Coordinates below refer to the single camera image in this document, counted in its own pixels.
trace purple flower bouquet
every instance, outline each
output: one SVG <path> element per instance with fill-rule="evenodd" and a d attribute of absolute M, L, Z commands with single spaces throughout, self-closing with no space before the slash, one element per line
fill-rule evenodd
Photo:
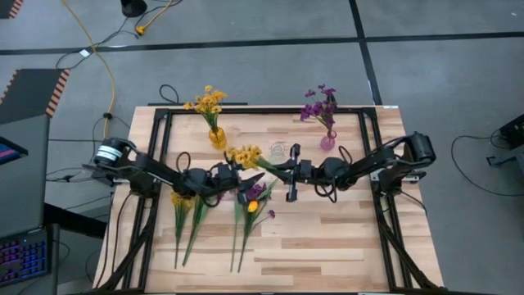
<path fill-rule="evenodd" d="M 335 146 L 335 138 L 337 137 L 337 132 L 333 130 L 333 125 L 335 124 L 333 112 L 337 108 L 333 93 L 335 93 L 336 90 L 334 88 L 326 88 L 326 84 L 319 85 L 318 89 L 320 89 L 320 93 L 326 96 L 325 100 L 321 102 L 317 101 L 313 105 L 306 104 L 300 114 L 300 120 L 304 121 L 305 119 L 313 117 L 322 123 L 322 125 L 326 126 L 327 135 L 320 141 L 320 147 L 325 151 L 329 151 Z M 307 98 L 315 95 L 316 92 L 311 89 L 305 94 Z"/>

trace glass vase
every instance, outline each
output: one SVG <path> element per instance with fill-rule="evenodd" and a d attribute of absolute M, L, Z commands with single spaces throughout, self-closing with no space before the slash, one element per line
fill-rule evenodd
<path fill-rule="evenodd" d="M 210 141 L 213 144 L 213 148 L 223 151 L 228 145 L 228 139 L 226 133 L 222 128 L 217 128 L 216 131 L 210 130 L 209 132 Z"/>
<path fill-rule="evenodd" d="M 331 151 L 335 147 L 335 138 L 337 137 L 337 132 L 335 130 L 328 130 L 327 135 L 322 138 L 320 141 L 320 147 L 324 151 Z"/>

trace keyboard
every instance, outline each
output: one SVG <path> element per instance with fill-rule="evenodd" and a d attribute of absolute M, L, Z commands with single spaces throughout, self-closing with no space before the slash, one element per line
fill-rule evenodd
<path fill-rule="evenodd" d="M 0 287 L 47 274 L 50 246 L 45 229 L 0 240 Z"/>

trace wooden table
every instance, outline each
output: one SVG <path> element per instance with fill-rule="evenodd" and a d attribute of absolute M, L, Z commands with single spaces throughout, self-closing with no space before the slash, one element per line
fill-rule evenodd
<path fill-rule="evenodd" d="M 138 107 L 135 111 L 129 139 L 141 151 L 146 151 L 151 135 L 154 107 Z M 384 142 L 404 135 L 397 108 L 377 107 L 378 122 Z M 293 143 L 301 145 L 301 159 L 310 159 L 318 166 L 326 157 L 339 157 L 334 148 L 324 152 L 319 148 L 325 129 L 316 121 L 300 122 L 300 115 L 221 115 L 219 126 L 228 136 L 228 145 L 240 147 L 256 144 L 263 155 L 274 163 L 288 158 Z M 355 115 L 335 115 L 337 145 L 345 146 L 355 160 L 364 156 L 359 122 Z M 373 132 L 368 123 L 373 146 Z M 156 155 L 160 151 L 160 126 Z M 166 163 L 174 167 L 176 156 L 188 151 L 192 167 L 209 168 L 223 160 L 207 138 L 207 124 L 199 115 L 174 116 Z M 284 148 L 285 152 L 271 152 Z M 242 177 L 257 171 L 244 171 Z M 266 175 L 263 180 L 274 179 Z M 418 186 L 406 184 L 404 191 L 420 199 Z M 387 291 L 386 273 L 378 228 L 373 209 L 369 178 L 363 177 L 346 192 L 340 192 L 338 203 L 318 197 L 312 186 L 299 184 L 298 201 L 285 202 L 287 186 L 277 184 L 273 200 L 267 208 L 276 211 L 274 220 L 266 220 L 251 235 L 246 247 L 242 270 L 230 273 L 233 245 L 233 196 L 226 195 L 223 203 L 211 209 L 194 245 L 186 267 L 180 265 L 191 229 L 187 219 L 183 241 L 174 268 L 174 209 L 170 187 L 164 186 L 151 252 L 147 278 L 147 293 L 179 292 L 358 292 Z M 115 248 L 116 216 L 129 192 L 122 185 L 116 189 L 111 212 L 109 255 L 105 282 L 110 274 Z M 434 283 L 442 285 L 427 218 L 423 210 L 407 198 L 395 198 L 407 252 Z M 116 265 L 128 251 L 137 205 L 133 197 L 125 206 L 120 222 Z M 242 229 L 238 228 L 237 249 L 241 247 Z M 97 279 L 102 272 L 104 248 L 99 258 Z M 237 266 L 239 253 L 236 255 Z M 396 281 L 402 284 L 395 251 L 392 259 Z M 138 283 L 139 264 L 133 268 L 132 286 Z"/>

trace floor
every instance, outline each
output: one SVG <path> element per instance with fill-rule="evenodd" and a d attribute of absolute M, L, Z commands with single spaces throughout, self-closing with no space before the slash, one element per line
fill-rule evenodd
<path fill-rule="evenodd" d="M 163 5 L 147 2 L 149 7 Z M 352 2 L 185 0 L 140 39 L 122 34 L 107 44 L 114 46 L 103 53 L 115 75 L 114 114 L 131 122 L 136 106 L 162 102 L 162 84 L 172 84 L 183 101 L 212 84 L 229 93 L 230 102 L 301 104 L 307 89 L 326 83 L 337 89 L 339 103 L 398 105 L 407 131 L 430 135 L 438 156 L 421 187 L 445 285 L 458 291 L 519 293 L 524 288 L 524 198 L 473 187 L 454 167 L 450 145 L 462 134 L 489 136 L 522 114 L 524 2 L 357 0 L 357 16 Z M 68 3 L 95 42 L 124 21 L 116 0 Z M 125 29 L 133 26 L 127 23 Z M 507 32 L 520 33 L 498 34 Z M 413 37 L 434 34 L 440 37 Z M 470 39 L 471 34 L 484 35 Z M 412 37 L 379 38 L 384 36 Z M 261 39 L 273 40 L 271 46 L 235 43 Z M 161 46 L 167 43 L 178 45 Z M 87 45 L 60 1 L 26 1 L 16 18 L 0 20 L 0 85 L 15 69 L 54 68 L 63 53 Z M 118 48 L 122 45 L 136 47 L 128 51 Z M 62 66 L 79 58 L 68 57 Z M 91 138 L 110 99 L 106 70 L 90 57 L 72 70 L 50 136 Z M 127 132 L 117 121 L 108 131 L 123 138 Z M 95 136 L 102 137 L 102 125 Z M 50 142 L 49 147 L 48 171 L 78 167 L 93 152 L 91 143 Z M 455 150 L 458 163 L 477 183 L 503 193 L 524 192 L 522 173 L 514 164 L 487 165 L 486 157 L 499 153 L 489 141 L 467 139 Z M 46 201 L 72 207 L 110 191 L 95 181 L 49 183 Z M 108 204 L 104 199 L 72 210 L 99 216 Z M 61 267 L 59 293 L 89 289 L 84 263 L 101 241 L 69 233 L 62 239 L 71 255 Z M 92 257 L 88 264 L 91 272 L 95 261 Z"/>

